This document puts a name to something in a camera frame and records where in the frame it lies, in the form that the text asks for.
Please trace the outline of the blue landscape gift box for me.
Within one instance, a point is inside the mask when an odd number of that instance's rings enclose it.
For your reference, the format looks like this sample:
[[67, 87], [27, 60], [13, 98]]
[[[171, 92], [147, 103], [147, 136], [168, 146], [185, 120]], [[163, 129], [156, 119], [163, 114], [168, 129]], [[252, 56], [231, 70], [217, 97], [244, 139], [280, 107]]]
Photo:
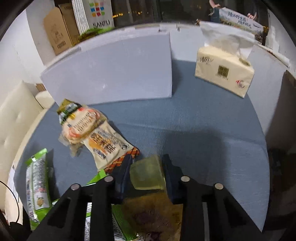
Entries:
[[254, 35], [255, 40], [262, 43], [265, 37], [264, 27], [254, 19], [228, 8], [214, 8], [210, 10], [210, 20], [236, 28], [243, 29]]

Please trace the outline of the white dotted shopping bag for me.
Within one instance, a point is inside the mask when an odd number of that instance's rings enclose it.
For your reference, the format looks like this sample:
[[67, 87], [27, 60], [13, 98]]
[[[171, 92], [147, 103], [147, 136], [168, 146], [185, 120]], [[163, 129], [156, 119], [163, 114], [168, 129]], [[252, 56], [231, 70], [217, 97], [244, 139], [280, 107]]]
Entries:
[[72, 0], [72, 7], [80, 35], [90, 29], [114, 27], [110, 0]]

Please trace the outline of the green yellow packets pile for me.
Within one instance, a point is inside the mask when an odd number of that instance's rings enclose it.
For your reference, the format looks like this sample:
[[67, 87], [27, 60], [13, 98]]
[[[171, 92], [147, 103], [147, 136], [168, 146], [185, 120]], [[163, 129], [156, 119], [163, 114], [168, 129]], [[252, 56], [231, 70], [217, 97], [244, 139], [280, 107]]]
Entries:
[[78, 42], [81, 43], [87, 39], [93, 38], [97, 35], [109, 32], [111, 30], [113, 30], [114, 27], [107, 27], [107, 28], [93, 28], [93, 29], [89, 29], [86, 32], [84, 32], [82, 35], [80, 35], [78, 37]]

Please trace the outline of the white brown snack bag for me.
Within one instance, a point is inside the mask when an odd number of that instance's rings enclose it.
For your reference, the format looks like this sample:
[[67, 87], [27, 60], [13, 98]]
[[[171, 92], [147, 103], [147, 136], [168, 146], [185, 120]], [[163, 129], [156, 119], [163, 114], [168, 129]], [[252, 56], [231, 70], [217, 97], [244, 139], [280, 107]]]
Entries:
[[138, 148], [126, 141], [108, 121], [95, 128], [83, 144], [92, 153], [98, 171], [103, 169], [107, 174], [119, 167], [127, 155], [132, 159], [140, 155]]

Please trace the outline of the jelly cup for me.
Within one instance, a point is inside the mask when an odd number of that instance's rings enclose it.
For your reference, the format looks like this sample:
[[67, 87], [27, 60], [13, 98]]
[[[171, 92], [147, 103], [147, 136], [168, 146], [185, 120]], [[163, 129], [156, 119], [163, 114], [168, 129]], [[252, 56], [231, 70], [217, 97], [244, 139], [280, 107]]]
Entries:
[[165, 190], [162, 163], [157, 155], [136, 161], [130, 166], [130, 180], [136, 190]]

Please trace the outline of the olive green small packet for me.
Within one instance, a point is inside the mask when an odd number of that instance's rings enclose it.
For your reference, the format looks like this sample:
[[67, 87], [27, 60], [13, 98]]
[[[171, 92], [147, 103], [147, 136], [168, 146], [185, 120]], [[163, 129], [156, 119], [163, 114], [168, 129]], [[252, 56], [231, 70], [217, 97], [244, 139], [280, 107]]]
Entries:
[[57, 109], [59, 124], [62, 125], [67, 118], [74, 113], [77, 109], [81, 108], [81, 104], [64, 99]]

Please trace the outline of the brown cardboard box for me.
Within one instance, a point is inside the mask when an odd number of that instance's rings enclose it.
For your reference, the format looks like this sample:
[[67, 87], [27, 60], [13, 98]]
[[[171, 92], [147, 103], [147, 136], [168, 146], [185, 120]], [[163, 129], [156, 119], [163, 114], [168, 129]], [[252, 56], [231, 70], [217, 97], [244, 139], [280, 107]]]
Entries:
[[44, 27], [55, 55], [78, 44], [79, 31], [71, 3], [54, 7], [44, 18]]

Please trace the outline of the beige tissue pack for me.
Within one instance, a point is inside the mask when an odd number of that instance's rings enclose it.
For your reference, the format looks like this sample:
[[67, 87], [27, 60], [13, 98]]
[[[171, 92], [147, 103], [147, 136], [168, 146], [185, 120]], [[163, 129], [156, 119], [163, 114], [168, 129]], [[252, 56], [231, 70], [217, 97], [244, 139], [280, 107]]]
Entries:
[[213, 22], [200, 22], [205, 45], [197, 51], [195, 76], [243, 98], [254, 77], [248, 61], [255, 38], [245, 30]]

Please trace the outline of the white open cardboard box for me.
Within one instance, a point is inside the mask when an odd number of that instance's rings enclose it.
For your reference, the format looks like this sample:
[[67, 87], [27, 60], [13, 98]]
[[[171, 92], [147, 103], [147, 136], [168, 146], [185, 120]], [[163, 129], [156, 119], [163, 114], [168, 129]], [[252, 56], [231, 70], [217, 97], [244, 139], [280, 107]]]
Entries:
[[41, 74], [55, 102], [80, 104], [172, 96], [170, 33], [113, 31], [73, 48]]

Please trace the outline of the beige round cracker packet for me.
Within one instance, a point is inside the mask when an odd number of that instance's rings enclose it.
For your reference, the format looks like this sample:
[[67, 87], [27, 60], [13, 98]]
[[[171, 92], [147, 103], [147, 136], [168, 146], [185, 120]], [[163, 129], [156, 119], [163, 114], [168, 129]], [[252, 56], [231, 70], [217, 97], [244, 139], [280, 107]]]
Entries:
[[107, 117], [102, 112], [82, 105], [61, 125], [59, 141], [69, 147], [70, 155], [75, 157], [79, 155], [83, 140], [106, 120]]

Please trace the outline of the large green snack bag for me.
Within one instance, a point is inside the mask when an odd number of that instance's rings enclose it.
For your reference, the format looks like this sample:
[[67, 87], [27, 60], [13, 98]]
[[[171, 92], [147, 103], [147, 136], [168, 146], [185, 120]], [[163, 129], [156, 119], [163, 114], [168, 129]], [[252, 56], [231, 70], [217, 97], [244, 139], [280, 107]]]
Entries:
[[123, 217], [118, 205], [112, 205], [107, 214], [93, 219], [91, 200], [97, 185], [103, 185], [112, 176], [104, 170], [86, 185], [77, 183], [52, 203], [48, 194], [47, 149], [42, 149], [27, 161], [26, 196], [34, 240], [91, 240], [91, 233], [97, 232], [100, 240], [112, 233], [113, 240], [135, 240], [130, 224]]

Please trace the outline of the black grey snack packet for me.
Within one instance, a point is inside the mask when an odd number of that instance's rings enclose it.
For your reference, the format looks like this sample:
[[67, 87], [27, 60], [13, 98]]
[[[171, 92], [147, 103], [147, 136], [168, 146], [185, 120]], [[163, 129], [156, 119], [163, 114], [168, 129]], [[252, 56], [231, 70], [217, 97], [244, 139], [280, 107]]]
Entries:
[[183, 205], [165, 192], [126, 198], [122, 210], [142, 240], [180, 240]]

